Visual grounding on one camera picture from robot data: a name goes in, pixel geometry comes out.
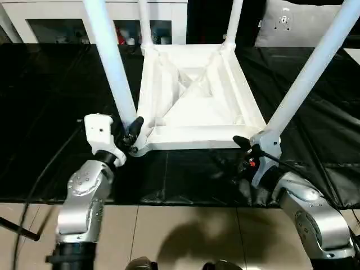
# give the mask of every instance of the black metal rod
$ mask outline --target black metal rod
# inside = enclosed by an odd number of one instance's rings
[[[4,219],[2,217],[0,217],[0,226],[8,229],[9,231],[15,232],[15,233],[17,233],[19,230],[19,225],[12,223],[11,221]],[[19,234],[22,236],[25,236],[26,238],[31,239],[33,241],[38,241],[40,239],[40,235],[30,232],[29,230],[24,229],[24,228],[21,229]]]

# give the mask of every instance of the white cabinet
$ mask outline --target white cabinet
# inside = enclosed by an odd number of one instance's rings
[[[24,43],[95,43],[83,2],[43,1],[0,0]],[[136,0],[111,0],[106,7],[117,29],[138,24]],[[169,28],[172,44],[186,44],[187,0],[151,0],[149,9],[153,25]]]

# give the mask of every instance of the white bracket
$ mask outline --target white bracket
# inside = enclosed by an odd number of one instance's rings
[[[92,148],[92,154],[99,150],[112,153],[117,157],[114,161],[116,167],[124,165],[125,154],[117,148],[114,136],[111,135],[111,124],[113,119],[104,114],[89,114],[84,117],[86,140]]]

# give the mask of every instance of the black tablecloth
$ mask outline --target black tablecloth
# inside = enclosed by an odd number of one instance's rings
[[[311,54],[305,48],[238,48],[266,121]],[[121,49],[135,104],[143,57]],[[95,46],[0,46],[0,201],[24,201],[35,179],[89,113],[117,115]],[[306,170],[340,208],[360,206],[360,67],[339,51],[282,135],[282,160]],[[78,132],[42,178],[33,201],[61,203],[91,155]],[[218,150],[236,161],[236,149]],[[109,203],[276,207],[265,190],[218,168],[209,150],[149,152],[118,170]]]

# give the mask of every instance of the white pole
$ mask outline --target white pole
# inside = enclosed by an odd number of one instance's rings
[[[330,28],[322,37],[288,93],[281,101],[265,130],[273,130],[278,132],[278,135],[281,135],[335,53],[343,44],[359,16],[360,0],[345,0]]]
[[[232,3],[229,26],[227,28],[226,39],[224,41],[224,45],[229,48],[235,48],[235,38],[237,28],[239,26],[242,1],[243,0],[233,0]]]
[[[141,37],[142,37],[141,47],[145,49],[146,47],[152,46],[149,9],[148,9],[147,0],[138,0],[138,2],[139,2],[139,11],[140,11]]]
[[[84,5],[112,96],[124,127],[128,128],[137,113],[116,41],[114,22],[107,14],[105,0],[84,0]]]

